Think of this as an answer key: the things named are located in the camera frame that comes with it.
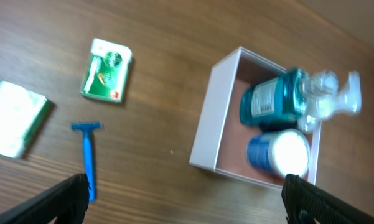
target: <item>wooden table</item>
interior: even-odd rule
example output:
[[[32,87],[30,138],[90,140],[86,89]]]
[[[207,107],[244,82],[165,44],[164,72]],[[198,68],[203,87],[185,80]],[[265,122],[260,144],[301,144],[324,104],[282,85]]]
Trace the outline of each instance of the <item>wooden table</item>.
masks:
[[[78,92],[95,37],[134,53],[121,106]],[[0,0],[0,80],[56,105],[26,160],[0,157],[0,213],[82,172],[70,123],[99,120],[85,223],[285,223],[280,191],[188,165],[210,68],[240,45],[341,84],[361,73],[361,115],[323,125],[317,185],[374,215],[374,50],[291,0]]]

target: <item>green package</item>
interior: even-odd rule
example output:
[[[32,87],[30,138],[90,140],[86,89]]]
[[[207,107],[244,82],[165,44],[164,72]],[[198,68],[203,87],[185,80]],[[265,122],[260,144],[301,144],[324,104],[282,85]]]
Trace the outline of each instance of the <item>green package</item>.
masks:
[[[80,93],[90,98],[121,103],[132,60],[130,48],[94,39],[90,51],[90,66]]]

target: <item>white box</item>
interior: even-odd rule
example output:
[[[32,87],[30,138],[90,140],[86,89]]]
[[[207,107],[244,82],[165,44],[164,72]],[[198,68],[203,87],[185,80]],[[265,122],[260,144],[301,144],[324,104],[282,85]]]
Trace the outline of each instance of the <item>white box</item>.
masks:
[[[243,92],[251,85],[270,80],[285,69],[239,47],[212,67],[189,163],[248,182],[281,188],[283,179],[252,168],[246,160],[246,145],[259,128],[240,123]],[[311,144],[308,182],[316,183],[320,125],[307,135]]]

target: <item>mouthwash bottle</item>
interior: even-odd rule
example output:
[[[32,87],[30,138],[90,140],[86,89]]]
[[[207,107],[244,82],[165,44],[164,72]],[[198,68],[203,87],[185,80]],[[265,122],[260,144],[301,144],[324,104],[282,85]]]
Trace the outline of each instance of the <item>mouthwash bottle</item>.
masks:
[[[294,68],[277,78],[253,85],[241,99],[240,120],[247,126],[295,123],[307,109],[307,97],[337,93],[337,77],[322,72],[310,77]]]

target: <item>spray bottle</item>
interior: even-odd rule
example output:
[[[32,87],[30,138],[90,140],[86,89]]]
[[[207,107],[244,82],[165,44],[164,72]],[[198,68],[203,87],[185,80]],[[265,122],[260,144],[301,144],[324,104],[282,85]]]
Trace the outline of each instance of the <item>spray bottle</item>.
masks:
[[[348,82],[338,93],[337,91],[329,91],[327,95],[319,96],[320,92],[315,82],[306,83],[306,85],[310,86],[312,91],[303,91],[307,100],[307,108],[297,121],[297,127],[304,133],[311,133],[321,121],[328,120],[335,114],[355,115],[361,110],[362,100],[358,72],[350,72]],[[329,80],[328,85],[337,86],[337,82]]]

